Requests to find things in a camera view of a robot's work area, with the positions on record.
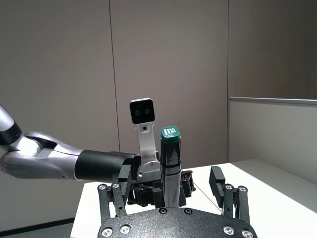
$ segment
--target floor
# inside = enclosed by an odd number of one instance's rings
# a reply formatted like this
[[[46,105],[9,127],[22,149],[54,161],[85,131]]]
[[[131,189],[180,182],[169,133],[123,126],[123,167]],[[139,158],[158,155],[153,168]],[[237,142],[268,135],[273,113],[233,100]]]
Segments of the floor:
[[[4,238],[69,238],[73,223],[6,236]]]

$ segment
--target camera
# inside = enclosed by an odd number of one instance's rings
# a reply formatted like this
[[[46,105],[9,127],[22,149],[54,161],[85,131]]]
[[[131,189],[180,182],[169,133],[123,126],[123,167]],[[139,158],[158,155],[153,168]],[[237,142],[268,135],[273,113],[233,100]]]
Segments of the camera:
[[[143,124],[155,120],[153,101],[150,98],[142,98],[130,102],[132,123]]]

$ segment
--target screw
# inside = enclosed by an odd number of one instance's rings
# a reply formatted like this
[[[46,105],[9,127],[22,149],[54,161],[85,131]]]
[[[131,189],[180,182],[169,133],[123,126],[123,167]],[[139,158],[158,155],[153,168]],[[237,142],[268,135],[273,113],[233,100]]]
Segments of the screw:
[[[239,187],[239,190],[242,191],[242,192],[245,192],[245,191],[247,191],[247,188],[241,186],[241,187]]]
[[[101,185],[99,185],[99,187],[98,187],[100,190],[104,190],[105,188],[106,188],[106,185],[104,185],[104,184],[101,184]]]
[[[131,228],[129,225],[124,225],[120,228],[120,232],[122,234],[128,234],[130,232]]]
[[[250,231],[242,230],[242,235],[245,238],[253,238],[253,234]]]
[[[113,188],[118,188],[118,187],[119,187],[119,184],[118,184],[118,183],[114,183],[114,184],[112,185],[112,187],[113,187]]]
[[[190,208],[185,208],[184,209],[184,212],[187,214],[187,215],[190,215],[190,214],[192,214],[192,209],[190,209]]]
[[[112,235],[112,229],[110,227],[106,228],[103,230],[103,232],[101,232],[101,235],[103,237],[109,237]]]
[[[233,234],[234,234],[234,229],[232,227],[229,227],[229,226],[224,227],[223,231],[229,236],[233,236]]]
[[[226,187],[227,189],[229,189],[229,190],[231,190],[231,189],[233,188],[233,187],[232,187],[231,185],[229,185],[229,184],[226,184],[225,187]]]
[[[167,213],[167,209],[166,208],[164,208],[164,207],[162,207],[162,208],[160,208],[159,209],[159,211],[158,212],[160,212],[161,214],[166,214]]]

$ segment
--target white wall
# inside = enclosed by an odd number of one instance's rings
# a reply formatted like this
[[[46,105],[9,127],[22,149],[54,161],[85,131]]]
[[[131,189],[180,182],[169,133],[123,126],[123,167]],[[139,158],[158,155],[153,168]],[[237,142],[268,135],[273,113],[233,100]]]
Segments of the white wall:
[[[313,1],[229,1],[229,96],[309,97]]]
[[[317,101],[230,100],[229,161],[260,159],[317,183]]]
[[[24,131],[119,149],[108,4],[0,1],[0,103]],[[82,187],[0,173],[0,231],[74,217]]]

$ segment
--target white table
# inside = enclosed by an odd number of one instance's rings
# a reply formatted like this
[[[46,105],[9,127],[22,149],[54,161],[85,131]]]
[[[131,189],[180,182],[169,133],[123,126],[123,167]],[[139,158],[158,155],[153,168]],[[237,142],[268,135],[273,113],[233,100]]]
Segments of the white table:
[[[259,160],[222,164],[226,183],[248,188],[250,222],[259,238],[317,237],[317,185]],[[210,166],[193,171],[196,191],[187,206],[220,214],[209,186]],[[97,237],[101,225],[97,186],[84,185],[72,238]],[[127,205],[128,214],[154,209],[154,206]],[[114,217],[114,207],[110,208]]]

